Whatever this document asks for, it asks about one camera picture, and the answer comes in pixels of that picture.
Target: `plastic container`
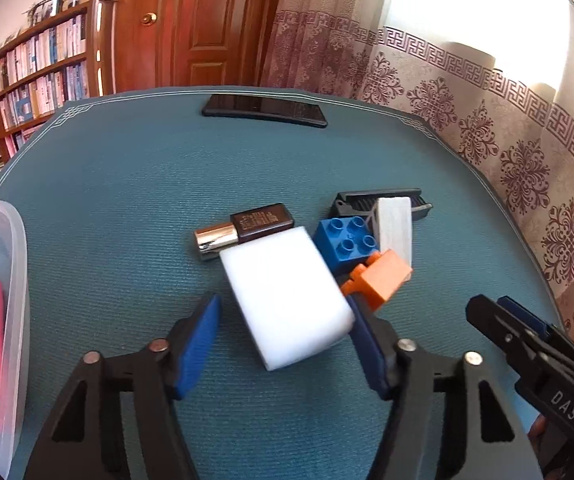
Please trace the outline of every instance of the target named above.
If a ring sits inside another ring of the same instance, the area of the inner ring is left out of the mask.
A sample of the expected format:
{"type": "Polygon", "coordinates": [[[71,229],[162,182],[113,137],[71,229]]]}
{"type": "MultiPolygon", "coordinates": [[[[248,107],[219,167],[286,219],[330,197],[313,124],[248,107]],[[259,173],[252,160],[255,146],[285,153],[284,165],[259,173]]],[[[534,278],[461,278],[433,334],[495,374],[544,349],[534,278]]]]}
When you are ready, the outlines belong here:
{"type": "Polygon", "coordinates": [[[27,241],[22,219],[0,201],[0,282],[6,305],[0,375],[0,475],[7,478],[22,429],[29,365],[27,241]]]}

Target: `wooden bookshelf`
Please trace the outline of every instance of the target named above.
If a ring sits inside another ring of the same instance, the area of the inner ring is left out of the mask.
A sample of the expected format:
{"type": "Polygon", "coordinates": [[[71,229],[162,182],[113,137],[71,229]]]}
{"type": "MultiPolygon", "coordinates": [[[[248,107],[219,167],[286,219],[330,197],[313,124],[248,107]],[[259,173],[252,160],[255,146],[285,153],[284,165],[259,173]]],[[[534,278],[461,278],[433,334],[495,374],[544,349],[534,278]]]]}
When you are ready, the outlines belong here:
{"type": "MultiPolygon", "coordinates": [[[[68,22],[71,18],[80,14],[86,14],[85,19],[85,51],[76,56],[67,57],[62,61],[53,63],[38,72],[29,74],[27,77],[8,85],[0,90],[0,101],[9,92],[21,88],[38,78],[58,72],[67,66],[86,61],[87,88],[89,97],[98,97],[102,94],[115,92],[113,87],[113,61],[112,61],[112,31],[113,31],[113,6],[114,2],[92,0],[70,9],[63,10],[37,25],[19,34],[14,40],[0,48],[0,59],[13,51],[17,46],[29,41],[33,36],[45,32],[52,27],[68,22]]],[[[33,128],[51,119],[54,112],[43,114],[18,126],[6,130],[0,111],[0,154],[4,162],[11,158],[5,139],[9,136],[33,128]]]]}
{"type": "Polygon", "coordinates": [[[5,130],[3,139],[7,136],[16,134],[18,132],[22,132],[23,130],[28,130],[29,128],[33,128],[34,126],[38,126],[39,124],[46,123],[47,121],[49,121],[49,119],[51,119],[51,116],[53,114],[54,114],[54,112],[50,112],[48,114],[41,115],[40,117],[36,117],[35,119],[32,119],[31,121],[27,121],[26,123],[22,123],[22,124],[19,124],[18,126],[14,126],[13,128],[11,128],[9,130],[5,130]]]}
{"type": "Polygon", "coordinates": [[[39,77],[47,75],[51,72],[57,72],[58,70],[60,70],[61,68],[64,68],[65,66],[75,65],[75,64],[80,63],[81,61],[86,61],[86,60],[87,60],[87,54],[86,54],[86,52],[83,52],[82,54],[77,54],[76,56],[72,56],[72,57],[66,57],[62,61],[50,64],[49,66],[46,66],[42,70],[38,70],[38,72],[34,72],[33,74],[29,74],[27,77],[20,79],[20,81],[17,81],[15,83],[7,86],[6,88],[4,88],[3,91],[0,92],[0,98],[4,97],[9,92],[12,92],[13,90],[16,90],[17,88],[20,88],[21,86],[26,85],[27,83],[35,81],[39,77]]]}

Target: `wooden door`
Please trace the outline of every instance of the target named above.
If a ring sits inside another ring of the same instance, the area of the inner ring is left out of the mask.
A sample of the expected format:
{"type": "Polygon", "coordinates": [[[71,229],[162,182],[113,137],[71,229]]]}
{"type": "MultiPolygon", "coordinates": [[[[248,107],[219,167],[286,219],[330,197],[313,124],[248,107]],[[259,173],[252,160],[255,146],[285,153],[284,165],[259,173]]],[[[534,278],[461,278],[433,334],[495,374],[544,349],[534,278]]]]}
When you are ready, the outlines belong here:
{"type": "Polygon", "coordinates": [[[277,3],[120,0],[114,42],[116,90],[257,85],[277,3]]]}

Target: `blue tablecloth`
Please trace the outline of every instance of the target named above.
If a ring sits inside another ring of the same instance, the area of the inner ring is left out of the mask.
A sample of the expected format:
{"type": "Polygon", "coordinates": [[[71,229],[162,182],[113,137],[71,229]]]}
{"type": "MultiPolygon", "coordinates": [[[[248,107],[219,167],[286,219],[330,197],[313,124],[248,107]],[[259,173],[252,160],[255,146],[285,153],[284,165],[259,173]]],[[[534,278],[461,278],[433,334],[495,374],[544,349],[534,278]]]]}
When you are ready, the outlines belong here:
{"type": "MultiPolygon", "coordinates": [[[[434,208],[414,222],[414,275],[380,316],[431,351],[478,350],[529,424],[533,411],[513,393],[499,351],[467,324],[465,305],[475,294],[509,294],[545,319],[558,314],[477,174],[402,112],[236,88],[316,102],[329,126],[204,118],[200,109],[214,90],[157,89],[69,104],[1,174],[0,200],[24,220],[31,299],[29,389],[11,478],[21,478],[85,351],[141,348],[190,313],[206,290],[224,295],[221,330],[198,386],[176,404],[201,479],[365,478],[389,406],[368,389],[349,338],[265,371],[222,266],[199,261],[192,245],[193,229],[273,202],[284,202],[313,233],[342,190],[422,188],[434,208]]],[[[132,478],[144,479],[125,401],[132,478]]]]}

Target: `white sponge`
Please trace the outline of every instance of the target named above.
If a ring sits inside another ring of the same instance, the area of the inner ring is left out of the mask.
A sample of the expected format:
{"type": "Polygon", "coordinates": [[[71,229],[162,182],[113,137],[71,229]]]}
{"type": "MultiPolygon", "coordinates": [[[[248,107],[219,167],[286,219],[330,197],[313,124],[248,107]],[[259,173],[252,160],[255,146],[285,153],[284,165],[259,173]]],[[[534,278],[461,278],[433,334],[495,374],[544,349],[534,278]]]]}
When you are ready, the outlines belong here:
{"type": "Polygon", "coordinates": [[[352,328],[353,312],[304,227],[220,258],[267,370],[315,355],[352,328]]]}
{"type": "Polygon", "coordinates": [[[380,252],[392,249],[409,267],[412,266],[411,222],[411,199],[408,196],[379,198],[368,221],[380,252]]]}

